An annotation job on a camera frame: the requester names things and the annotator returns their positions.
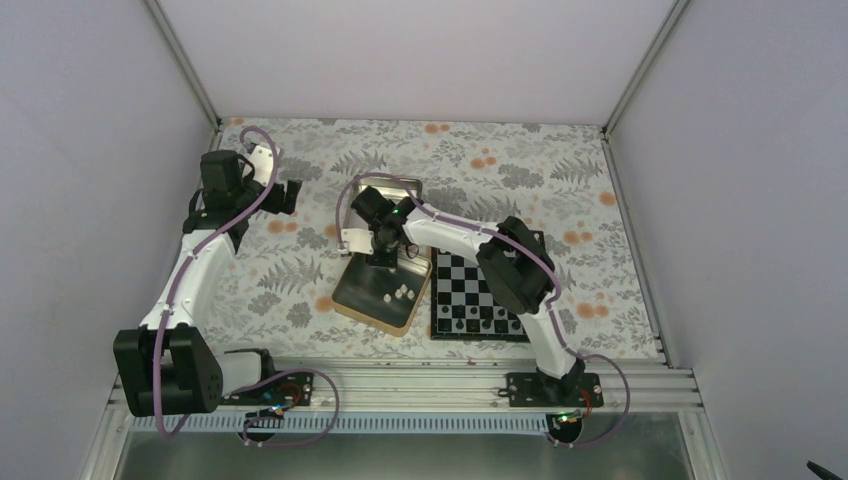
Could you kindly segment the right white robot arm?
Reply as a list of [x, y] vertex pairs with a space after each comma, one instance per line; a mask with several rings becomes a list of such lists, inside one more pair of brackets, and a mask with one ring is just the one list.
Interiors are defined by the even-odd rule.
[[351, 209], [365, 225], [339, 230], [341, 251], [364, 254], [374, 266], [392, 266], [400, 247], [417, 245], [475, 263], [495, 302], [521, 322], [536, 355], [544, 399], [565, 407], [578, 397], [585, 362], [564, 338], [556, 307], [562, 285], [545, 247], [523, 221], [514, 216], [499, 223], [471, 220], [412, 194], [393, 202], [374, 187], [358, 193]]

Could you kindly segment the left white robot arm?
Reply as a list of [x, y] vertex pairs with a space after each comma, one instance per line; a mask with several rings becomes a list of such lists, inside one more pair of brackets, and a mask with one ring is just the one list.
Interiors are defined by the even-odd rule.
[[228, 365], [204, 337], [224, 271], [257, 211], [291, 214], [301, 181], [277, 183], [282, 152], [254, 145], [248, 154], [217, 150], [201, 157], [201, 186], [183, 222], [180, 252], [166, 287], [135, 329], [118, 332], [113, 354], [130, 412], [152, 417], [211, 413], [233, 390], [241, 363]]

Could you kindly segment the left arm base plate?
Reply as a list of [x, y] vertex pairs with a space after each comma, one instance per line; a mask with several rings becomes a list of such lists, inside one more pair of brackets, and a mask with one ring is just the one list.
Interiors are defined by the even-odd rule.
[[249, 391], [228, 394], [222, 405], [237, 406], [309, 406], [314, 375], [308, 372], [295, 372], [281, 377], [265, 386]]

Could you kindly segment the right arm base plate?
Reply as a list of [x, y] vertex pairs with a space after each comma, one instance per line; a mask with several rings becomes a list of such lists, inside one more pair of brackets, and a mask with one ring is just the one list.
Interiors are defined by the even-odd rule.
[[600, 378], [594, 373], [582, 375], [563, 385], [540, 372], [511, 372], [497, 395], [512, 408], [603, 407], [605, 400]]

